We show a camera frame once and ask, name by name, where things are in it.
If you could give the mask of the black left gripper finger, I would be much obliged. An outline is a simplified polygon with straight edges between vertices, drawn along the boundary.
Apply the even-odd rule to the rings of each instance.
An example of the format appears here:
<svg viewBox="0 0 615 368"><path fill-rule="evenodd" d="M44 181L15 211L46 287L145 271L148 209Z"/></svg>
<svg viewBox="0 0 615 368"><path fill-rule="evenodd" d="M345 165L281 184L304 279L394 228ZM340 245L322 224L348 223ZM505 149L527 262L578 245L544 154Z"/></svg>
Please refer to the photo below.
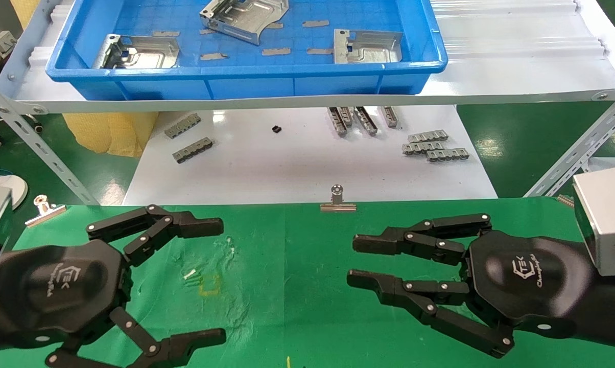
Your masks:
<svg viewBox="0 0 615 368"><path fill-rule="evenodd" d="M107 244L137 235L123 252L130 266L140 266L170 240L218 236L224 223L221 218L197 219L189 211L170 212L152 204L89 224L86 232L90 240Z"/></svg>

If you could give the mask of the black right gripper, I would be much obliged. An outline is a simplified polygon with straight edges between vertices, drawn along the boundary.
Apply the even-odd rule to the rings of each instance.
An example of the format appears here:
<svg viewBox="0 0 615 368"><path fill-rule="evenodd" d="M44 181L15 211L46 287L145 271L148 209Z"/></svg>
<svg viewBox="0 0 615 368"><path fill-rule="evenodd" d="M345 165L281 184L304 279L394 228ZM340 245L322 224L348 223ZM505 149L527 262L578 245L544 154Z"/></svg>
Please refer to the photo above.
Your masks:
<svg viewBox="0 0 615 368"><path fill-rule="evenodd" d="M348 272L347 283L373 291L382 305L403 308L421 324L494 358L513 349L512 329L548 338L586 338L584 308L594 266L585 246L491 230L490 215L479 213L425 219L353 238L352 248L359 253L406 254L459 265L465 247L457 239L480 236L469 244L462 273L469 285L405 281L356 269ZM447 308L465 303L492 328Z"/></svg>

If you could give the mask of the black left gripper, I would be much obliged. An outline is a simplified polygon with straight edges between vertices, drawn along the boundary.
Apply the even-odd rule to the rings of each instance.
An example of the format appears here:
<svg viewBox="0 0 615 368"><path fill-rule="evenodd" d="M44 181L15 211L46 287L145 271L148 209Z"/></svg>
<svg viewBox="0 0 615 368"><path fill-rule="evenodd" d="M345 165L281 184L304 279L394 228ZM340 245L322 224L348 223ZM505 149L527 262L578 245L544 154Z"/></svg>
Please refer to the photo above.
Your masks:
<svg viewBox="0 0 615 368"><path fill-rule="evenodd" d="M132 280L125 256L102 240L21 249L0 257L0 349L64 342L48 367L114 367L77 353L117 326L141 354L127 367L185 366L197 349L226 342L223 328L156 341L126 312Z"/></svg>

